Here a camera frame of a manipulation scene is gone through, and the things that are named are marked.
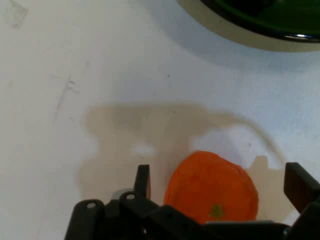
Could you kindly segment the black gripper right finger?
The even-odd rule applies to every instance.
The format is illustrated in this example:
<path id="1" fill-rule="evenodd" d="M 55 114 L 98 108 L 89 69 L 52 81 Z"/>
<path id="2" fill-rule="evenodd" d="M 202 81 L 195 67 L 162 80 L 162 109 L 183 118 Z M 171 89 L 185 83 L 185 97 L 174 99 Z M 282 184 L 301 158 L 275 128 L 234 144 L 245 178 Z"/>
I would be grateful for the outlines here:
<path id="1" fill-rule="evenodd" d="M 320 238 L 320 183 L 299 163 L 285 164 L 284 193 L 299 216 L 285 235 L 286 240 Z"/>

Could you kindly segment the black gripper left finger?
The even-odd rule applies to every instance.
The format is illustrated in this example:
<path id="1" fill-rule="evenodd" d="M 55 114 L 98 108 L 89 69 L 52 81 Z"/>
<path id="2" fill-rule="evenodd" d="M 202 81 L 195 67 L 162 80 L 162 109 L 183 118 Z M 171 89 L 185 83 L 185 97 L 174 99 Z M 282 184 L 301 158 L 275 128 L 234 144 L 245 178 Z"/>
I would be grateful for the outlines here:
<path id="1" fill-rule="evenodd" d="M 202 240 L 203 226 L 169 206 L 150 200 L 150 166 L 139 165 L 132 190 L 104 204 L 77 203 L 66 240 Z"/>

